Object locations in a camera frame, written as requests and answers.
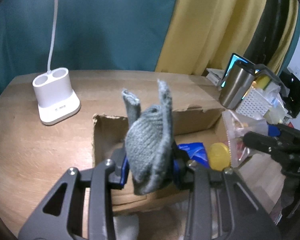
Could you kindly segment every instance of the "blue snack package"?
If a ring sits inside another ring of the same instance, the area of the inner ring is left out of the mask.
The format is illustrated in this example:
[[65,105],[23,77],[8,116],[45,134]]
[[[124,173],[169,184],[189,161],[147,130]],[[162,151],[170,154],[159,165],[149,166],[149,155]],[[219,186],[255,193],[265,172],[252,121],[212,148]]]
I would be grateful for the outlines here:
[[186,151],[191,160],[199,162],[206,168],[210,167],[206,149],[204,148],[203,143],[181,143],[178,145],[178,148]]

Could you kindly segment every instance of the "white power cord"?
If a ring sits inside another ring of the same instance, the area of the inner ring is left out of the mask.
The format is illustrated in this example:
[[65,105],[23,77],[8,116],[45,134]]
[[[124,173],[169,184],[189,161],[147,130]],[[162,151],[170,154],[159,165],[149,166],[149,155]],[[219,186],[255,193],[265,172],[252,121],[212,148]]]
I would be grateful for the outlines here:
[[47,73],[48,74],[50,74],[50,72],[51,72],[51,58],[52,58],[52,52],[53,52],[53,46],[54,46],[54,39],[55,39],[55,36],[56,36],[57,14],[58,14],[58,0],[54,0],[54,13],[53,13],[51,45],[50,45],[50,52],[49,52],[48,65],[47,65]]

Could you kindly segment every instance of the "gray knit fabric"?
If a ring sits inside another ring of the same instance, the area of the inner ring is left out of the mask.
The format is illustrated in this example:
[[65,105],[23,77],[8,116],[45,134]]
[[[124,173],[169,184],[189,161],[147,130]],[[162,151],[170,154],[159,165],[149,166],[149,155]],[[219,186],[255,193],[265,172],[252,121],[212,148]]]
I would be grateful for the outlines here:
[[152,105],[137,117],[137,97],[124,90],[129,130],[125,149],[133,175],[134,193],[144,195],[164,186],[170,176],[173,142],[172,98],[164,81],[158,80],[160,105]]

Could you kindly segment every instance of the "yellow round container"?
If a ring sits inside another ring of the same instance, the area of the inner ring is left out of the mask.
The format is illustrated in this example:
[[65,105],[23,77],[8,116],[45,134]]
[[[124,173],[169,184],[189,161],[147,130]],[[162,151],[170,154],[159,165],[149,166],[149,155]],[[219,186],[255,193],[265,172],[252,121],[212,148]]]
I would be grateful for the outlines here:
[[213,143],[207,151],[210,168],[222,171],[230,166],[230,152],[224,143]]

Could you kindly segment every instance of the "white charging dock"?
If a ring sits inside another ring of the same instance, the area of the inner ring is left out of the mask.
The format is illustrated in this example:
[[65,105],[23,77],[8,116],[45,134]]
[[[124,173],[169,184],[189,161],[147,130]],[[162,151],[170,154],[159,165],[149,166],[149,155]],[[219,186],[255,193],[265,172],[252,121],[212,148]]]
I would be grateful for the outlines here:
[[38,100],[39,116],[45,125],[53,125],[79,111],[80,100],[72,89],[67,68],[41,74],[32,85]]

